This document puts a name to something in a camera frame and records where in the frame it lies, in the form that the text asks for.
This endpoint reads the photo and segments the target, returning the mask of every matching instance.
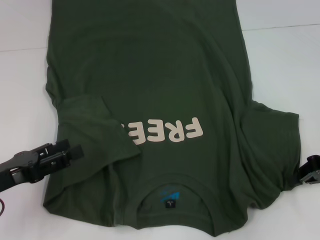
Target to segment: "white lettering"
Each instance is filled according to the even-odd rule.
[[[157,133],[157,136],[148,136],[148,141],[150,142],[162,142],[166,139],[164,130],[164,121],[159,119],[149,119],[149,124],[156,125],[155,127],[149,127],[149,133]]]
[[[176,127],[170,122],[167,122],[165,124],[165,127],[171,130],[171,132],[169,133],[169,139],[174,143],[178,143],[185,140],[185,133],[181,121],[178,120],[175,122],[175,124]]]
[[[130,137],[138,136],[138,139],[133,140],[136,145],[143,144],[146,141],[144,125],[142,121],[129,123],[128,127],[136,128],[136,130],[128,133]]]
[[[186,137],[189,139],[200,137],[204,134],[204,132],[202,131],[202,128],[200,126],[199,120],[196,117],[192,118],[192,124],[186,125],[185,129],[195,130],[193,132],[188,132],[186,134]]]

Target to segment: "green t-shirt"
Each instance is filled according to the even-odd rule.
[[[47,62],[57,138],[85,154],[49,212],[217,236],[292,189],[298,115],[252,100],[235,0],[53,0]]]

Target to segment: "black cable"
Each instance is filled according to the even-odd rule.
[[[5,203],[4,203],[4,201],[2,201],[1,200],[1,198],[0,198],[0,204],[2,205],[2,208],[1,208],[1,211],[0,211],[0,217],[1,217],[1,215],[4,213],[4,211],[5,211]]]

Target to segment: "size tag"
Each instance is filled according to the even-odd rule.
[[[168,199],[165,201],[165,208],[166,209],[174,209],[176,207],[176,200],[175,199]]]

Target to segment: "white table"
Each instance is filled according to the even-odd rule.
[[[300,114],[304,163],[320,155],[320,1],[238,0],[237,6],[254,99]],[[0,0],[0,162],[55,142],[57,114],[45,92],[50,7],[50,0]],[[0,240],[213,239],[185,226],[107,228],[51,215],[42,207],[46,183],[0,193],[6,203]],[[269,208],[248,213],[243,228],[219,239],[318,239],[320,184],[284,192]]]

